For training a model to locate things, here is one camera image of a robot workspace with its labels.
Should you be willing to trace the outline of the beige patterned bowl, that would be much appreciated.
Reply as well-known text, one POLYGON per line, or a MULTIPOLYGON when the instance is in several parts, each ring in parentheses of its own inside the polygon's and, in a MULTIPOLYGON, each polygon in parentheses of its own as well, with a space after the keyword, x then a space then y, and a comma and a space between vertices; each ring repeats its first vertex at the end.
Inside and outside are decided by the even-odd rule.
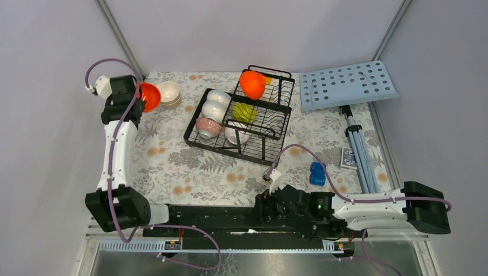
POLYGON ((180 87, 176 82, 167 80, 157 85, 161 95, 161 102, 168 104, 180 97, 180 87))

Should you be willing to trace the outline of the plain beige bowl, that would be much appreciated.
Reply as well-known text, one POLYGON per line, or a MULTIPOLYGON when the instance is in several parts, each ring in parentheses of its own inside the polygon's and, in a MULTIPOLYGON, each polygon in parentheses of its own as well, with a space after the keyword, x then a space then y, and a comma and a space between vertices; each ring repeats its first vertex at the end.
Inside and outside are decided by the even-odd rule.
POLYGON ((171 102, 161 102, 161 106, 165 109, 175 109, 181 104, 182 96, 179 95, 178 98, 174 99, 171 102))

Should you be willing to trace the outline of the black wire dish rack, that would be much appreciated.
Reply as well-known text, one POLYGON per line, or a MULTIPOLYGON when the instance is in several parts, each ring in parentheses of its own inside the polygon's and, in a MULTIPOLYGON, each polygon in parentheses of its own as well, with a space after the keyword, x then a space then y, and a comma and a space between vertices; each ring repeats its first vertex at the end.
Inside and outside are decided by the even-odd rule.
POLYGON ((247 129, 239 128, 239 130, 249 132, 249 140, 243 144, 233 145, 225 138, 223 132, 212 139, 200 137, 196 129, 196 119, 202 117, 201 109, 207 100, 210 88, 207 88, 201 97, 184 133, 184 140, 191 147, 270 166, 278 158, 284 145, 285 134, 291 117, 290 103, 295 80, 290 72, 272 68, 249 65, 247 71, 259 72, 264 77, 272 78, 272 82, 270 85, 266 84, 264 94, 259 100, 247 97, 240 84, 237 84, 234 91, 229 93, 231 101, 220 125, 225 129, 228 127, 228 122, 239 122, 232 116, 232 107, 236 103, 254 106, 258 112, 254 122, 252 124, 240 122, 245 124, 247 129))

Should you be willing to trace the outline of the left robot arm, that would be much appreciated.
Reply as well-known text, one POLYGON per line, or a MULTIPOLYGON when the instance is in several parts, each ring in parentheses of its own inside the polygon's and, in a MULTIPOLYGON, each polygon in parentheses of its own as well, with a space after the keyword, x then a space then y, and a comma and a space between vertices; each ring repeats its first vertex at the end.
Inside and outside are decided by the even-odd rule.
POLYGON ((156 224, 164 236, 174 235, 179 222, 169 207, 150 204, 132 187, 131 154, 147 102, 136 90, 135 77, 101 75, 94 89, 105 100, 105 153, 97 189, 85 195, 86 207, 104 232, 156 224))

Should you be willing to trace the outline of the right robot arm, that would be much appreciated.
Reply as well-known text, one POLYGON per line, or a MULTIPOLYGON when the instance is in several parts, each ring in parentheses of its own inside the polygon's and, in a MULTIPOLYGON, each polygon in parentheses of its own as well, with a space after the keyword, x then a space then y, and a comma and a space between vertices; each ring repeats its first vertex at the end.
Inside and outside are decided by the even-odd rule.
POLYGON ((258 225, 292 228, 304 236, 344 237, 367 228, 412 226, 418 232, 446 235, 450 206, 442 192, 415 181, 389 193, 310 192, 286 185, 256 196, 252 214, 258 225))

